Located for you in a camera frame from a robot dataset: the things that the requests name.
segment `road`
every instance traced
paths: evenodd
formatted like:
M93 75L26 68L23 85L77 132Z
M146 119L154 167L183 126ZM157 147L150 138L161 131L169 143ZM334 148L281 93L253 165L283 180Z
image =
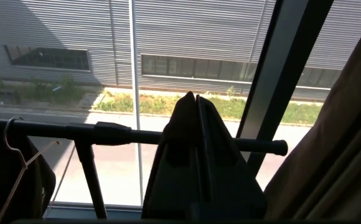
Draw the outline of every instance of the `road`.
M9 119L13 116L22 116L25 119L41 122L59 122L59 123L91 123L98 121L114 122L134 128L134 116L124 114L58 114L53 111L35 111L35 110L4 110L0 108L0 118ZM162 131L168 123L169 118L142 116L141 129L149 131ZM238 122L225 122L230 134L236 135ZM289 151L303 138L309 131L309 128L280 126L275 139L284 139L289 144ZM53 139L30 137L38 149L44 148ZM91 198L83 174L81 163L78 160L77 153L74 152L70 159L71 151L74 147L73 141L59 139L60 145L53 145L43 156L54 170L57 177L57 187L59 180L63 177L68 161L69 166L56 201L61 202L83 202L90 203ZM143 161L143 185L149 178L151 164L156 153L156 145L142 144ZM135 145L128 144L123 146L93 146L95 153L96 169L100 180L103 198L106 204L112 205L140 205L139 197L139 176L138 165L135 153ZM277 168L284 161L285 157L267 155L262 168L257 176L257 181L262 188L265 188L270 178L276 172Z

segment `window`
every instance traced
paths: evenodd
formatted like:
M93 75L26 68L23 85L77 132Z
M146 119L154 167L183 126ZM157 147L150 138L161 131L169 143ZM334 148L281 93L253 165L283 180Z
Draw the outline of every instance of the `window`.
M256 64L246 62L142 55L142 75L252 82Z
M89 70L86 50L5 45L12 65Z

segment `gray building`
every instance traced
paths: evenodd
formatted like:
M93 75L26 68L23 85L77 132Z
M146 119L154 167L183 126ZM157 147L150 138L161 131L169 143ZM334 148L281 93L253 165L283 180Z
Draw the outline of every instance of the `gray building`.
M248 93L274 4L136 0L139 86ZM128 0L0 0L0 77L130 87L128 12ZM296 97L325 98L360 36L361 0L335 0Z

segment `brown curtain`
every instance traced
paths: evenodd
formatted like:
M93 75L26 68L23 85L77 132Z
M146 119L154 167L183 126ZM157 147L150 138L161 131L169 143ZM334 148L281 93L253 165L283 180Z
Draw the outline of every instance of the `brown curtain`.
M361 219L361 39L265 195L269 220Z

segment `wire hanger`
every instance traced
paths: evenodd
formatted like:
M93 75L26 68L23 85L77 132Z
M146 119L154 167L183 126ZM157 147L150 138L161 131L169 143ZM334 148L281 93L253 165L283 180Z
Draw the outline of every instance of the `wire hanger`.
M9 196L7 197L6 201L5 201L5 204L4 206L2 207L1 211L0 211L0 222L13 198L13 195L14 193L16 192L16 189L17 187L19 186L19 183L24 175L24 172L28 169L28 166L35 161L36 158L38 158L44 151L46 151L51 145L53 145L54 143L56 144L60 144L59 141L52 141L50 142L48 145L46 145L43 150L39 151L37 154L35 154L31 159L29 159L28 161L26 161L24 159L24 156L23 154L21 153L21 151L19 149L16 149L16 148L13 148L9 145L9 143L7 142L7 131L9 130L9 127L10 125L13 123L13 121L17 120L17 119L21 119L21 120L24 120L22 117L19 117L19 116L14 116L12 117L5 125L5 128L4 128L4 143L5 143L5 146L8 150L10 151L13 151L15 152L19 157L20 157L20 161L21 161L21 170L20 170L20 173L19 175L17 176L17 179L12 187L12 190L9 194Z

